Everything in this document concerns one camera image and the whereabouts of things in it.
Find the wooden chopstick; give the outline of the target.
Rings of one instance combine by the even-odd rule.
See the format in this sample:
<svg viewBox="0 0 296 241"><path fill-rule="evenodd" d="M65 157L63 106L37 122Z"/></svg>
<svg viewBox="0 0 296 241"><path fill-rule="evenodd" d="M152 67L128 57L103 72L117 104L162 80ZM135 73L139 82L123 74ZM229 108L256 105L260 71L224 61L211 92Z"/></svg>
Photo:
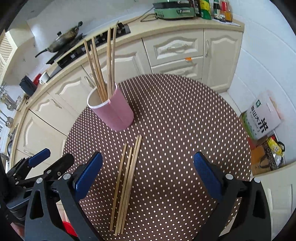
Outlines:
<svg viewBox="0 0 296 241"><path fill-rule="evenodd" d="M94 47L92 44L90 44L90 48L91 48L91 60L92 60L92 66L94 67L94 79L95 79L95 83L98 89L98 93L100 95L101 101L105 102L107 100L107 96L105 94L105 86L104 84L102 84L101 82L101 78L99 76L99 69L97 67L96 61L95 61L95 52L94 52Z"/></svg>
<svg viewBox="0 0 296 241"><path fill-rule="evenodd" d="M123 234L123 229L125 226L127 209L128 209L128 205L130 202L130 194L132 191L132 183L133 183L133 177L134 177L134 172L135 172L135 166L137 163L137 158L138 158L141 142L142 142L142 135L139 135L138 139L136 141L135 148L134 148L134 154L132 155L132 164L130 166L129 175L128 175L128 179L127 179L126 192L125 192L125 203L123 205L123 212L122 212L122 223L120 225L121 227L120 227L120 231L119 231L119 233L121 233L121 234Z"/></svg>
<svg viewBox="0 0 296 241"><path fill-rule="evenodd" d="M97 67L99 69L99 76L101 78L102 84L104 84L104 86L105 86L105 82L104 82L104 79L103 79L103 75L102 75L102 71L101 71L101 67L100 67L100 63L99 63L99 58L98 58L98 54L97 54L97 49L96 49L96 44L95 44L95 37L93 37L91 40L92 40L92 45L94 47L94 52L95 52L95 61L96 61Z"/></svg>
<svg viewBox="0 0 296 241"><path fill-rule="evenodd" d="M117 24L113 27L112 51L111 51L111 90L112 95L115 91L115 46L116 46Z"/></svg>
<svg viewBox="0 0 296 241"><path fill-rule="evenodd" d="M111 86L111 28L107 31L107 94L108 99L112 96Z"/></svg>
<svg viewBox="0 0 296 241"><path fill-rule="evenodd" d="M129 169L130 169L130 162L132 160L132 153L133 153L133 148L130 147L129 153L128 153L128 159L126 162L126 167L125 167L125 174L124 174L124 180L123 180L123 185L122 185L122 190L121 190L121 196L120 196L120 203L119 203L119 210L118 210L118 216L116 220L116 226L115 226L115 236L119 234L120 231L120 224L122 223L122 212L123 212L123 205L125 203L125 191L126 191L126 185L127 185L127 179L128 179L128 174L129 174Z"/></svg>
<svg viewBox="0 0 296 241"><path fill-rule="evenodd" d="M116 209L116 203L117 203L117 196L118 196L119 184L120 184L120 179L121 179L121 173L122 173L122 169L123 169L123 163L124 163L124 160L125 160L126 149L127 149L127 144L124 145L124 148L123 148L123 151L122 151L120 164L119 164L119 170L118 170L118 176L117 176L117 180L116 180L116 186L115 186L115 192L114 192L114 198L113 198L113 204L112 204L110 228L109 228L109 230L111 232L113 230L115 209Z"/></svg>
<svg viewBox="0 0 296 241"><path fill-rule="evenodd" d="M126 185L125 185L125 192L124 192L123 201L122 201L122 205L121 205L121 209L120 209L120 213L119 213L119 218L118 218L118 221L116 223L116 229L115 229L115 234L116 235L121 233L121 229L122 229L122 225L123 225L123 219L125 217L125 210L126 210L126 207L128 206L130 191L131 191L131 188L132 188L132 179L133 179L133 175L134 175L135 163L136 163L136 160L137 160L137 153L138 153L141 138L142 138L141 135L137 136L137 139L136 139L135 145L134 145L134 149L133 149L133 153L130 156L131 157L131 163L130 163L130 166L129 166L128 175L126 177L127 180L126 180Z"/></svg>
<svg viewBox="0 0 296 241"><path fill-rule="evenodd" d="M83 42L84 42L84 47L85 47L86 54L87 54L87 57L88 57L88 62L89 62L90 68L91 68L91 72L93 74L93 79L94 79L95 85L97 87L98 94L99 94L101 100L104 101L105 98L104 98L103 92L102 92L102 90L101 90L101 88L99 86L99 81L97 80L97 77L96 77L96 74L95 74L95 70L94 70L94 67L93 67L93 64L92 64L92 59L91 59L91 56L90 56L90 53L89 53L87 41L84 40Z"/></svg>

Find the pink utensil holder cup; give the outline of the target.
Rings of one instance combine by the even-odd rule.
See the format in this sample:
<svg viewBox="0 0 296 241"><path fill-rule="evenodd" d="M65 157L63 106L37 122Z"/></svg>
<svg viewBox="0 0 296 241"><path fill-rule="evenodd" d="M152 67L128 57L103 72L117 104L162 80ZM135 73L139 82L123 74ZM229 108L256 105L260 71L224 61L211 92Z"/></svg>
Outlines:
<svg viewBox="0 0 296 241"><path fill-rule="evenodd" d="M113 131L122 131L132 124L134 114L119 84L115 87L113 96L106 101L102 101L97 88L93 88L87 97L87 105Z"/></svg>

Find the kitchen sink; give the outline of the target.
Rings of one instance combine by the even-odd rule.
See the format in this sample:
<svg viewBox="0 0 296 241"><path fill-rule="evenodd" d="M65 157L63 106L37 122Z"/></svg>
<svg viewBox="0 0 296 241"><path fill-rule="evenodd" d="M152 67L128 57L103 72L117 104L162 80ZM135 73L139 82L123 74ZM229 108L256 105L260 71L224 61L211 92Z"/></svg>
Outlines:
<svg viewBox="0 0 296 241"><path fill-rule="evenodd" d="M8 160L10 160L10 157L11 157L13 141L14 141L14 138L15 138L17 128L18 128L18 124L15 125L13 127L13 129L8 134L9 141L8 141L8 144L7 144L7 147L6 147Z"/></svg>

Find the red stool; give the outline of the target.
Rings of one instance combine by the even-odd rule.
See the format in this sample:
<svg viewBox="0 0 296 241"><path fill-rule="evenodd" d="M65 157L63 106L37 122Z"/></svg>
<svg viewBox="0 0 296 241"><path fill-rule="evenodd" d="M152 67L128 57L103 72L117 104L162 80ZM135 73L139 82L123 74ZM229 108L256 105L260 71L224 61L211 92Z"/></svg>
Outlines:
<svg viewBox="0 0 296 241"><path fill-rule="evenodd" d="M74 237L78 237L77 233L75 232L74 228L72 227L72 225L69 222L63 221L63 226L64 226L67 234L74 236Z"/></svg>

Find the cardboard box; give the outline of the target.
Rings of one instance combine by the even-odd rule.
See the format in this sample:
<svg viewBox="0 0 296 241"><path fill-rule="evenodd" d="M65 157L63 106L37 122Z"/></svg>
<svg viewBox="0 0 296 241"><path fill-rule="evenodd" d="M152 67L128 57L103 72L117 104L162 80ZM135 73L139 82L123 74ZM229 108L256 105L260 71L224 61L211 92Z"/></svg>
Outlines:
<svg viewBox="0 0 296 241"><path fill-rule="evenodd" d="M250 127L246 122L246 111L243 112L239 118L248 134L247 140L251 149L252 174L255 176L278 169L273 152L268 144L270 139L275 140L275 135L264 136L255 140L251 136Z"/></svg>

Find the yellow snack bag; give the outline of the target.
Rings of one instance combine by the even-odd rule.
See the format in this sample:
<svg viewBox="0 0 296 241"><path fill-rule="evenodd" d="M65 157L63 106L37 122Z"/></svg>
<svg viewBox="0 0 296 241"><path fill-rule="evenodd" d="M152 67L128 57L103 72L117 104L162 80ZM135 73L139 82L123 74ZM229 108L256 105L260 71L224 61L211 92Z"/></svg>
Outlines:
<svg viewBox="0 0 296 241"><path fill-rule="evenodd" d="M285 144L283 142L277 141L274 137L269 137L267 139L267 144L274 156L284 156Z"/></svg>

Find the red container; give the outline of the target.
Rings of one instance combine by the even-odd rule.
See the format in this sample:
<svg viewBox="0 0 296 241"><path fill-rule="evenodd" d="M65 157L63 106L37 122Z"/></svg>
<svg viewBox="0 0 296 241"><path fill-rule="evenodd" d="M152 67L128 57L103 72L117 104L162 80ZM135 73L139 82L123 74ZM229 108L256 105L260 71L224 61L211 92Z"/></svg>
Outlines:
<svg viewBox="0 0 296 241"><path fill-rule="evenodd" d="M40 77L41 77L41 73L37 74L33 80L34 85L38 86L39 81L40 81Z"/></svg>

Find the white mug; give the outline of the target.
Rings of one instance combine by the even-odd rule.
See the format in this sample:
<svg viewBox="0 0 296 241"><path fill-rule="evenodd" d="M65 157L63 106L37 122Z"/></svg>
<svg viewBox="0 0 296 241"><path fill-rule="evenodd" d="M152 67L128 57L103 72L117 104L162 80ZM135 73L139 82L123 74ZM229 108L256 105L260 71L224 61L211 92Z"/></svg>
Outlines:
<svg viewBox="0 0 296 241"><path fill-rule="evenodd" d="M41 74L40 78L39 78L39 83L40 84L45 84L50 80L50 76L49 74L45 71L43 74Z"/></svg>

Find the white rice bag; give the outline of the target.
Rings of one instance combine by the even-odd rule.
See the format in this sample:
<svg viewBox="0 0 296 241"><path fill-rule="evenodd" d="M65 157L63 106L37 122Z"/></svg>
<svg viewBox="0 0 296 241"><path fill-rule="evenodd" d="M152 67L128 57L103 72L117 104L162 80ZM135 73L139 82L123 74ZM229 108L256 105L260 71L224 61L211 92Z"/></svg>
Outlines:
<svg viewBox="0 0 296 241"><path fill-rule="evenodd" d="M248 135L256 141L282 123L282 116L270 91L261 92L241 117Z"/></svg>

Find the cream upper left cabinets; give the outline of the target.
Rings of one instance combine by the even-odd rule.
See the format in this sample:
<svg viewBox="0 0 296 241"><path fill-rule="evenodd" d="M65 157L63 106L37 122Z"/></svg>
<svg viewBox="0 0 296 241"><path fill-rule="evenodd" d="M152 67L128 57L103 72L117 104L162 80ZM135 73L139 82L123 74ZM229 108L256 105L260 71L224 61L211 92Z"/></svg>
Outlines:
<svg viewBox="0 0 296 241"><path fill-rule="evenodd" d="M0 45L0 59L1 59L1 85L3 84L4 78L11 71L13 64L13 57L18 49L15 40L13 39L12 31L3 30L1 34L1 45Z"/></svg>

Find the black gas stove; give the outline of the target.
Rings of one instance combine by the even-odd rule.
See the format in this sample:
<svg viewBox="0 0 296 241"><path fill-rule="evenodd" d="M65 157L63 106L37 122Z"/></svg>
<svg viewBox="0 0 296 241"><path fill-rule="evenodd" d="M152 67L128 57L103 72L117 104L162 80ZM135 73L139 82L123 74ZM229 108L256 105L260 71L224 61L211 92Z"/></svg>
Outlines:
<svg viewBox="0 0 296 241"><path fill-rule="evenodd" d="M123 24L119 22L116 27L116 38L122 37L130 33L130 28L128 24ZM71 42L64 45L62 49L60 49L48 62L47 65L53 65L57 63L60 68L65 68L74 60L80 58L84 54L86 54L86 48L84 43L79 44L82 40L86 38L87 35L83 35L82 33L77 35ZM107 31L95 35L94 37L95 46L101 46L107 43ZM88 50L91 51L90 45L92 44L92 40L87 40Z"/></svg>

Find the wok with glass lid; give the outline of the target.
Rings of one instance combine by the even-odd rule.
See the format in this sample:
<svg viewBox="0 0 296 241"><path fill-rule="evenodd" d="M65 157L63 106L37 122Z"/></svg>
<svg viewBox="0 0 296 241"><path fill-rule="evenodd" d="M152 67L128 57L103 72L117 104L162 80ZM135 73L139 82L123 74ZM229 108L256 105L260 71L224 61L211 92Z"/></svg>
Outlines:
<svg viewBox="0 0 296 241"><path fill-rule="evenodd" d="M37 58L39 55L41 55L44 52L50 52L50 53L56 53L58 52L64 45L68 44L71 42L73 39L76 38L79 32L79 28L83 25L83 22L80 21L78 25L75 27L70 28L67 30L65 33L58 32L57 33L57 38L53 41L53 43L46 49L42 50L39 52L35 58Z"/></svg>

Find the orange sauce bottle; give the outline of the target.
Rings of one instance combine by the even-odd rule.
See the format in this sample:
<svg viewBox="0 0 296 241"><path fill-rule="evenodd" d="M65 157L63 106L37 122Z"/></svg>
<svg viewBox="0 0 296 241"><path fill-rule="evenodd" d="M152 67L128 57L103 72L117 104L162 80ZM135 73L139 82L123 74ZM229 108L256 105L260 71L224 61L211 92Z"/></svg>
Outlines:
<svg viewBox="0 0 296 241"><path fill-rule="evenodd" d="M225 20L226 20L226 22L232 23L233 17L232 17L232 12L230 9L229 2L225 3L225 9L226 9L225 10Z"/></svg>

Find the dark sauce bottle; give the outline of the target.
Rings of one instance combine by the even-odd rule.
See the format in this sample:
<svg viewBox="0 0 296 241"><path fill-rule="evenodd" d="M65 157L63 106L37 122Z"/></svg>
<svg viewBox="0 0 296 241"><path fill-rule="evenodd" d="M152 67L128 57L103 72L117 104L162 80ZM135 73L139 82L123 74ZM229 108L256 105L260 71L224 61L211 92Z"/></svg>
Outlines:
<svg viewBox="0 0 296 241"><path fill-rule="evenodd" d="M220 20L220 3L219 0L213 1L213 15L214 19Z"/></svg>

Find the wall utensil rack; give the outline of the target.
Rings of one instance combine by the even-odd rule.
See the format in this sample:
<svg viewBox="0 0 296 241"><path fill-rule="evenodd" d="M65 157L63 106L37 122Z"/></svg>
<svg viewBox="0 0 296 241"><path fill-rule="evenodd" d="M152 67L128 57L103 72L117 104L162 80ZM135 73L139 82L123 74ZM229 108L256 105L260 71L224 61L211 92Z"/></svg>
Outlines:
<svg viewBox="0 0 296 241"><path fill-rule="evenodd" d="M3 94L8 94L13 101L16 101L19 96L23 95L23 91L18 85L9 85L8 83L4 82L1 84L1 96ZM1 102L1 142L3 142L10 131L10 129L5 125L6 116L14 117L16 114L15 110L9 110L6 107L6 104Z"/></svg>

